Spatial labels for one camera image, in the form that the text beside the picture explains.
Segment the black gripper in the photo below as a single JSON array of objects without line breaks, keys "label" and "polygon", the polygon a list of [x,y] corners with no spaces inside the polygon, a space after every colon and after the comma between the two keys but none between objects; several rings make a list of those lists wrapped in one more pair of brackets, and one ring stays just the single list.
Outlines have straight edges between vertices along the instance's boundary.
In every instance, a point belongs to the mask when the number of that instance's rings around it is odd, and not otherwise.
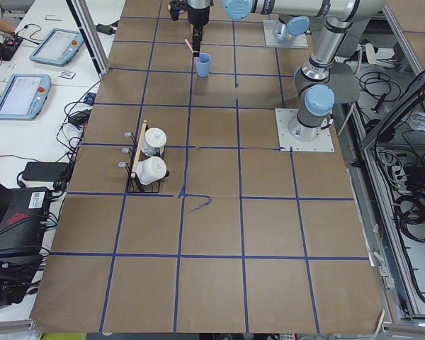
[{"label": "black gripper", "polygon": [[192,48],[193,56],[200,56],[203,27],[209,22],[210,0],[187,1],[188,22],[193,26]]}]

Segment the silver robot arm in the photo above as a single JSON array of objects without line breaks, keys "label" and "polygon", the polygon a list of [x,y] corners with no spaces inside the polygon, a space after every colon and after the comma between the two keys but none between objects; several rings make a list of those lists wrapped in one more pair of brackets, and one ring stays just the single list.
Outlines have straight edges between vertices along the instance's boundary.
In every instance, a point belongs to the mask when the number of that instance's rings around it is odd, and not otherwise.
[{"label": "silver robot arm", "polygon": [[307,16],[279,16],[280,27],[277,30],[279,40],[290,39],[304,34],[310,27],[310,19]]},{"label": "silver robot arm", "polygon": [[225,13],[239,21],[250,13],[325,18],[318,43],[295,75],[300,108],[288,123],[289,133],[301,142],[317,139],[325,117],[334,105],[326,85],[329,70],[353,23],[369,19],[384,1],[223,1]]}]

